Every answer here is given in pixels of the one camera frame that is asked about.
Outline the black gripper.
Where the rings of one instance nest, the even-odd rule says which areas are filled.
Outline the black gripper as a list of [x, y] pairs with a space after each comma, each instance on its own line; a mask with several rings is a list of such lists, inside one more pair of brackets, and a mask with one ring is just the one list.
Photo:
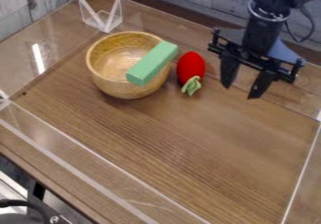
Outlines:
[[306, 13], [304, 4], [295, 0], [249, 0], [249, 18], [244, 29], [213, 27], [208, 51], [220, 58], [220, 83], [231, 87], [239, 67], [245, 65], [259, 71], [249, 88], [248, 99], [260, 98], [272, 82], [292, 83], [304, 60], [283, 44], [282, 27], [288, 27], [291, 9]]

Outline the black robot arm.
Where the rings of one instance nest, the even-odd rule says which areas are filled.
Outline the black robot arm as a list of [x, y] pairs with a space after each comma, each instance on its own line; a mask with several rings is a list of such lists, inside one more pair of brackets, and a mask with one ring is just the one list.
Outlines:
[[291, 10], [307, 14], [310, 0], [249, 0], [248, 21], [243, 29], [211, 30], [208, 51], [220, 59], [220, 83], [229, 87], [240, 66], [258, 71], [248, 98], [262, 97], [272, 82], [292, 83], [304, 59], [286, 46], [280, 32], [288, 30]]

